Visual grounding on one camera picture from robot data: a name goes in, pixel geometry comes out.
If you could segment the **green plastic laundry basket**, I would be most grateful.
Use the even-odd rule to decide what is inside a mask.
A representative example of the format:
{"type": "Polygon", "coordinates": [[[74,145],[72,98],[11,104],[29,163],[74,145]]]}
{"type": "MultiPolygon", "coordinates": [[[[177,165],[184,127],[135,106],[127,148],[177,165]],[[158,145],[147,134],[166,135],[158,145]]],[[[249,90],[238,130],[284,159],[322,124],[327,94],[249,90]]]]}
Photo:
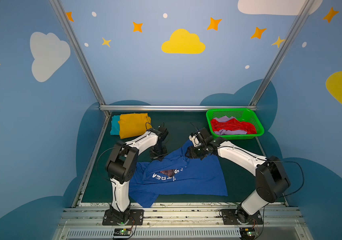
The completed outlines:
{"type": "Polygon", "coordinates": [[[227,140],[247,140],[253,139],[255,137],[260,137],[265,133],[265,129],[261,122],[259,121],[257,115],[249,109],[211,109],[206,112],[206,117],[209,124],[209,129],[215,138],[223,137],[227,140]],[[221,118],[223,116],[235,117],[238,121],[248,122],[255,126],[257,134],[253,135],[217,135],[213,132],[211,127],[211,120],[214,118],[221,118]]]}

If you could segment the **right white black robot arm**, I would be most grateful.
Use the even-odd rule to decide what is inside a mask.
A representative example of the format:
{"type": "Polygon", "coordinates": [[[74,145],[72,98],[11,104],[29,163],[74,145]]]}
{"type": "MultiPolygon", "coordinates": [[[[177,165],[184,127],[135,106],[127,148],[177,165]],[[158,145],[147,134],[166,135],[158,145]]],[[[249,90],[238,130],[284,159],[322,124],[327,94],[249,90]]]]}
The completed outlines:
{"type": "Polygon", "coordinates": [[[251,153],[221,137],[214,139],[190,135],[189,140],[193,144],[188,150],[189,157],[202,160],[216,155],[237,164],[255,177],[255,190],[238,205],[235,212],[241,224],[247,223],[260,209],[283,197],[291,186],[284,162],[274,156],[267,158],[251,153]]]}

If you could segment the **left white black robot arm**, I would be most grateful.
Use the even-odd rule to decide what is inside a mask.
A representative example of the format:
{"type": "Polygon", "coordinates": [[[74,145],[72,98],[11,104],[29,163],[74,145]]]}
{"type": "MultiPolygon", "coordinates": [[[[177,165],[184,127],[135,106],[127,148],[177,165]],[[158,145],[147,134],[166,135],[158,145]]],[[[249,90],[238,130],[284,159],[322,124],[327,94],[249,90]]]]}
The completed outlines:
{"type": "Polygon", "coordinates": [[[112,185],[113,200],[108,211],[114,216],[129,217],[129,182],[135,173],[138,157],[146,150],[151,150],[156,160],[165,157],[167,153],[163,141],[167,136],[167,128],[159,127],[157,130],[151,128],[131,141],[118,141],[105,151],[111,151],[105,164],[108,177],[103,174],[101,176],[112,185]]]}

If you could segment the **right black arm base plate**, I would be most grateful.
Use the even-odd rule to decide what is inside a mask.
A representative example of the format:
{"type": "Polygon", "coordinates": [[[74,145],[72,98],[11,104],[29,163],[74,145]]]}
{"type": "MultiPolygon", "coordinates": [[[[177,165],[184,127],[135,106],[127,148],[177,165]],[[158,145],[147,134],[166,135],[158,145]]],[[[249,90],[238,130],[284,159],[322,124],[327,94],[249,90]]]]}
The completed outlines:
{"type": "Polygon", "coordinates": [[[222,209],[220,210],[220,217],[223,219],[224,225],[262,225],[264,223],[260,211],[249,215],[243,210],[222,209]]]}

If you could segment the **blue printed t-shirt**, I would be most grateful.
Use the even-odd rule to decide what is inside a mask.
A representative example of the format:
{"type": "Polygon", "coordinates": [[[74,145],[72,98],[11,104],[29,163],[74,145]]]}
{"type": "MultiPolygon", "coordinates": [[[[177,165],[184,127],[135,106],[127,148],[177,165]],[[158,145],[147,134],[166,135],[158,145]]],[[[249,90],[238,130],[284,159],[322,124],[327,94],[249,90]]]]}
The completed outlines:
{"type": "Polygon", "coordinates": [[[191,141],[164,157],[162,161],[138,162],[129,183],[129,196],[149,208],[160,195],[228,196],[225,177],[217,156],[203,160],[186,156],[191,141]]]}

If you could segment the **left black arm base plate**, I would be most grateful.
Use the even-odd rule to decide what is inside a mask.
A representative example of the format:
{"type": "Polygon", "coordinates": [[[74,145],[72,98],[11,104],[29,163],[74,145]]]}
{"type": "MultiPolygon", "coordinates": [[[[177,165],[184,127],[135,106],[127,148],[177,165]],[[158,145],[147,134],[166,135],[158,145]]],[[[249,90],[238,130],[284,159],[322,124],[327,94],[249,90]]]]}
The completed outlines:
{"type": "Polygon", "coordinates": [[[102,225],[103,226],[128,226],[143,224],[144,210],[130,210],[124,212],[110,208],[105,211],[102,225]]]}

